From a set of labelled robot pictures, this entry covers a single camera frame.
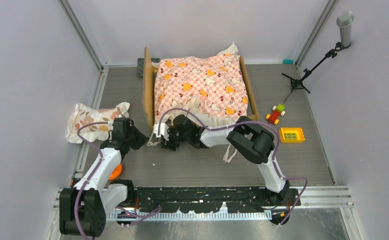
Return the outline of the white floral pillow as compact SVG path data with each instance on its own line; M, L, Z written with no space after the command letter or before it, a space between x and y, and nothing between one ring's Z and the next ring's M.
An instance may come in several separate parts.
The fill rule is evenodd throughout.
M104 141L109 136L109 131L113 129L112 122L118 117L129 117L128 110L131 104L121 102L114 108L93 109L82 103L75 106L67 123L66 140L69 143L80 144L83 140L79 134L89 142Z

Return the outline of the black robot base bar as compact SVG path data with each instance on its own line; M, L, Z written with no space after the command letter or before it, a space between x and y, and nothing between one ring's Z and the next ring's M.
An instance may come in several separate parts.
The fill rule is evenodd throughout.
M138 187L114 211L114 219L129 224L145 221L268 220L285 224L299 192L289 188L283 197L261 186Z

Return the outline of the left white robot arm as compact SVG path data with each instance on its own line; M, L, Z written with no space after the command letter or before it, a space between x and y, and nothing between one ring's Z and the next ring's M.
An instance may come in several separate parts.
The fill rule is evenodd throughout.
M130 207L136 194L131 181L106 186L125 155L138 150L148 140L128 117L115 118L106 140L96 146L98 155L87 173L59 194L59 230L63 235L84 239L99 237L106 226L107 215L119 204Z

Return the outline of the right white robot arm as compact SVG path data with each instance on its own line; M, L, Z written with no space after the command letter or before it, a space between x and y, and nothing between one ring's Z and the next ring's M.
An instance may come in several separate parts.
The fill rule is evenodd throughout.
M282 174L276 159L277 144L274 135L264 127L263 122L252 121L241 116L236 123L221 126L199 126L187 116L178 115L172 126L156 123L153 134L161 139L161 147L175 151L181 143L187 142L195 149L207 149L218 145L230 145L246 160L256 164L268 193L268 200L281 205L288 199L290 182Z

